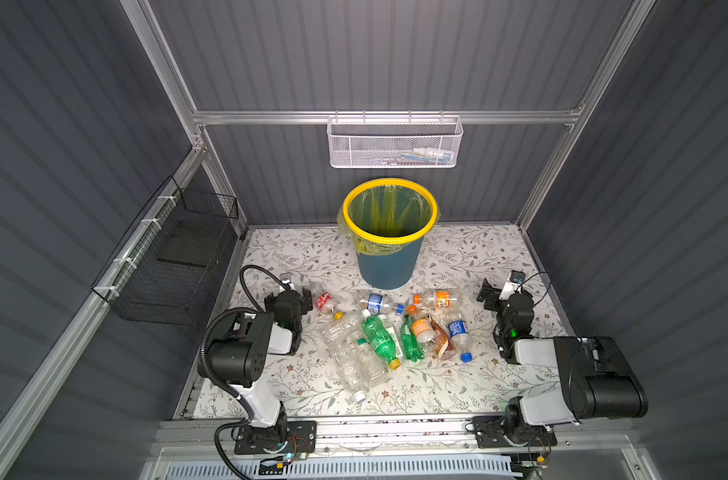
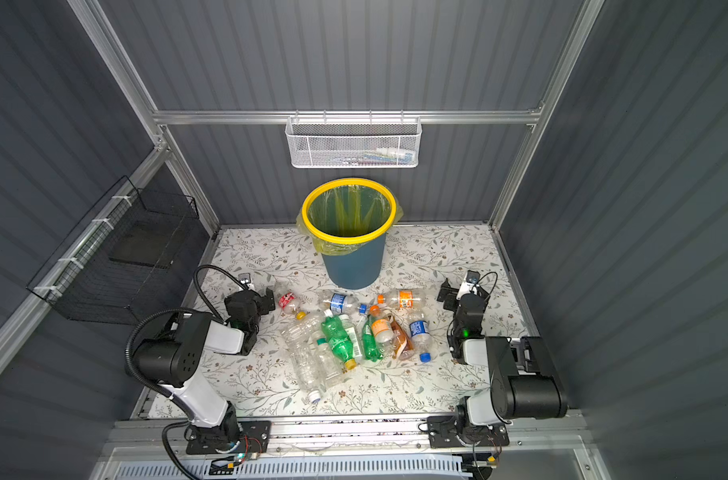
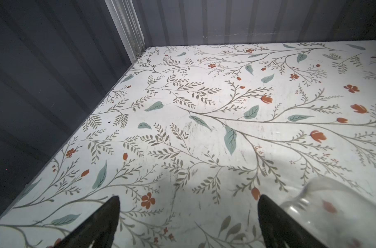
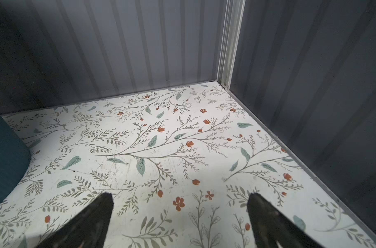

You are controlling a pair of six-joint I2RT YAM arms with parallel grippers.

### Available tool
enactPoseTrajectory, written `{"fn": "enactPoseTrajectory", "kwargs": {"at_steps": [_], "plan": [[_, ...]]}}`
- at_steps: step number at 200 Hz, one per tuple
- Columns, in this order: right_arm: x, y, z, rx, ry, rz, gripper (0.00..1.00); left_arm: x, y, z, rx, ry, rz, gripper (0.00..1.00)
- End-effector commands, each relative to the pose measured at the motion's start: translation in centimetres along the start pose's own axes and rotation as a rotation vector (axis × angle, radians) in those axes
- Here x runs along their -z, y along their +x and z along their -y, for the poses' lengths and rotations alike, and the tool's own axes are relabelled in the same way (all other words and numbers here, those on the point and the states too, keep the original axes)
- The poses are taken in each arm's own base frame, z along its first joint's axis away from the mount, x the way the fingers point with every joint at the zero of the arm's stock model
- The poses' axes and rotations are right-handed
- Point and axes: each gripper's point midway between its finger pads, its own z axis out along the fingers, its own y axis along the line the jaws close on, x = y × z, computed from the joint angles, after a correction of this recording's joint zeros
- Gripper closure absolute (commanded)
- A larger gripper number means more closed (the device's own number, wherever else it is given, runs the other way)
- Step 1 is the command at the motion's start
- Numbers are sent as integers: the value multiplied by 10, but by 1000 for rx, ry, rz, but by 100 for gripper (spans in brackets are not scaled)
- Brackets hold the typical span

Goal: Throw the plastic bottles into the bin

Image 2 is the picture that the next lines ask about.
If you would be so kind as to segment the clear bottle orange label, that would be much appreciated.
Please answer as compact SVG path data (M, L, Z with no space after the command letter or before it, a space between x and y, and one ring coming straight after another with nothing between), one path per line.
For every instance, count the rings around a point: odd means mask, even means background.
M375 303L391 310L419 310L426 302L425 289L392 289L378 294Z

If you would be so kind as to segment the clear bottle green label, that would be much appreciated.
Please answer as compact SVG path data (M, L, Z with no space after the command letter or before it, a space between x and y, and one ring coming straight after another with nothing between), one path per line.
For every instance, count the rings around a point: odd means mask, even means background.
M341 314L340 319L342 321L345 331L347 332L352 342L354 358L359 364L361 364L365 360L365 357L361 349L359 332L349 315Z

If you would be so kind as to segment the blue label blue cap bottle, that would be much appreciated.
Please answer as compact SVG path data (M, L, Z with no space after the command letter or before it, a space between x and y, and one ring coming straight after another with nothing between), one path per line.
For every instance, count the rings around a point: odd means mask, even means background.
M420 311L413 311L408 316L408 323L409 333L419 354L419 360L422 363L430 363L433 360L433 337L425 315Z

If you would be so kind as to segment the large clear crushed bottle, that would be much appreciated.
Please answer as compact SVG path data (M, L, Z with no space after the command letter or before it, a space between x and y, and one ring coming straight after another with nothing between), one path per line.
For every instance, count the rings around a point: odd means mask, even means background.
M320 387L325 382L324 370L316 348L312 345L320 334L321 317L307 316L282 332L289 358L301 386Z

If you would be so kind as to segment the orange cap clear bottle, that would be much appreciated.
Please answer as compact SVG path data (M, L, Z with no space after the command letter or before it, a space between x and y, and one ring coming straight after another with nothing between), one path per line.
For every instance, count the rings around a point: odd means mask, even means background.
M394 332L391 327L392 314L379 305L373 305L369 310L369 323L375 341L384 345L391 342L394 338Z

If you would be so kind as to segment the clear bottle white cap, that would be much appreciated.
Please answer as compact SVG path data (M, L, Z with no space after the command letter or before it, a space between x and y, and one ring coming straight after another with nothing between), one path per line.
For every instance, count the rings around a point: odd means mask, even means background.
M319 403L326 391L343 379L343 363L333 354L324 338L317 339L314 345L301 347L296 360L298 381L311 404Z

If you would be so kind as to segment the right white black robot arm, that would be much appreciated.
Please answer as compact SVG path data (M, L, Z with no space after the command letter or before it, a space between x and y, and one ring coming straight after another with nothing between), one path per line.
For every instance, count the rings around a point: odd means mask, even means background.
M431 417L428 431L434 448L503 447L514 420L559 419L569 400L544 342L538 336L513 338L483 332L491 293L472 271L459 288L444 281L437 301L453 314L447 328L449 353L463 365L485 367L489 386L465 396L448 417Z

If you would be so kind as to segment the clear bottle blue label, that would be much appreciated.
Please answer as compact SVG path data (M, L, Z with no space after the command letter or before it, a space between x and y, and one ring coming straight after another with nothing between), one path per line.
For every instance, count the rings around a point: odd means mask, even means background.
M352 293L324 290L319 294L321 308L333 315L364 315L368 305Z

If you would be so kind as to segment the clear bottle red label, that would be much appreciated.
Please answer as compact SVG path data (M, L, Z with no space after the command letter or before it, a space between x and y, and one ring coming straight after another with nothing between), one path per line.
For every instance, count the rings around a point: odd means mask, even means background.
M304 309L302 297L293 288L277 285L275 288L275 299L277 308L288 318L303 321L308 315Z

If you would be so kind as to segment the green bottle yellow cap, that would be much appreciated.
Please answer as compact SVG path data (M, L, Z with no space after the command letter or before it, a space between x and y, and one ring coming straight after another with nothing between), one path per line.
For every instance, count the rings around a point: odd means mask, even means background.
M321 324L333 355L339 359L346 371L353 370L358 363L354 355L354 345L338 316L327 317Z

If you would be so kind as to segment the brown tea bottle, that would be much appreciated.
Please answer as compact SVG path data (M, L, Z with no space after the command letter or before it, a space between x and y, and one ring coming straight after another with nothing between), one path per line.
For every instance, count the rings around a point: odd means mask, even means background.
M416 353L412 340L395 317L391 318L390 326L393 332L392 358L409 360Z

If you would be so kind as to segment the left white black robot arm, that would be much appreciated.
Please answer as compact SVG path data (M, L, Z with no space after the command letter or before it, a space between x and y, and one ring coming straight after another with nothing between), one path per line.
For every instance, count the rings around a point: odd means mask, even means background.
M241 290L227 296L224 304L226 320L182 307L157 312L135 327L125 347L129 374L186 415L183 426L190 432L193 453L233 451L244 438L235 407L203 374L203 353L249 355L262 317L276 309L271 289L263 295Z

